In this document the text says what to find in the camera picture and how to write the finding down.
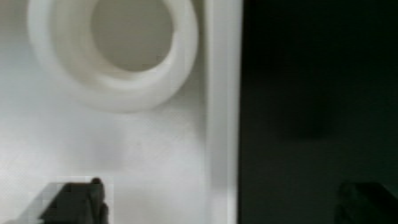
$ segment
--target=gray wall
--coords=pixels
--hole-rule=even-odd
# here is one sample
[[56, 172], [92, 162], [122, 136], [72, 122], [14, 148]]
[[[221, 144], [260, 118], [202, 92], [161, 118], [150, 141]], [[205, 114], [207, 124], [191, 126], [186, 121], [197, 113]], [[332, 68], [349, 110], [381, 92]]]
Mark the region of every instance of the gray wall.
[[239, 223], [332, 223], [339, 183], [398, 186], [398, 3], [244, 3]]

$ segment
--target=circular white object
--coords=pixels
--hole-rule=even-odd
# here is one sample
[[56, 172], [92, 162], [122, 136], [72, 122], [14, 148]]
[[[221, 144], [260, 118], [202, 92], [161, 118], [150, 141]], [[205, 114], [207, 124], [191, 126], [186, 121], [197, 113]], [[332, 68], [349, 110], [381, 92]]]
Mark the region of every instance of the circular white object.
[[168, 55], [154, 68], [129, 72], [95, 48], [90, 17], [97, 0], [30, 0], [28, 33], [40, 64], [74, 98], [106, 111], [133, 112], [161, 104], [189, 74], [198, 42], [193, 6], [189, 0], [163, 3], [173, 25]]

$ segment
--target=black object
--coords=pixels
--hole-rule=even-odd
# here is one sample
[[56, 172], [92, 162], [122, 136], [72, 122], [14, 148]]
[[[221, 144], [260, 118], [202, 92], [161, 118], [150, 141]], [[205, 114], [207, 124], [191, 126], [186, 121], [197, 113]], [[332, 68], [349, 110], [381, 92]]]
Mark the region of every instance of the black object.
[[398, 1], [241, 2], [239, 224], [328, 224], [340, 180], [398, 180]]
[[398, 200], [380, 183], [344, 183], [340, 185], [333, 223], [398, 223]]
[[44, 224], [108, 224], [102, 182], [67, 183], [40, 215]]

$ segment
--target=white ring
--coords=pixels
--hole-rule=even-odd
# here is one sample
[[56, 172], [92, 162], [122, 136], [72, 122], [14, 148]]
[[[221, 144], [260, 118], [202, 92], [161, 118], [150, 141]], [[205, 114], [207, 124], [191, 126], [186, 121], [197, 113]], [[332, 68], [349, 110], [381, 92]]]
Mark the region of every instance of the white ring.
[[133, 112], [161, 104], [189, 75], [198, 27], [189, 0], [163, 0], [173, 25], [168, 55], [141, 72], [118, 69], [93, 45], [90, 17], [97, 0], [30, 0], [28, 33], [40, 65], [74, 98], [92, 107]]

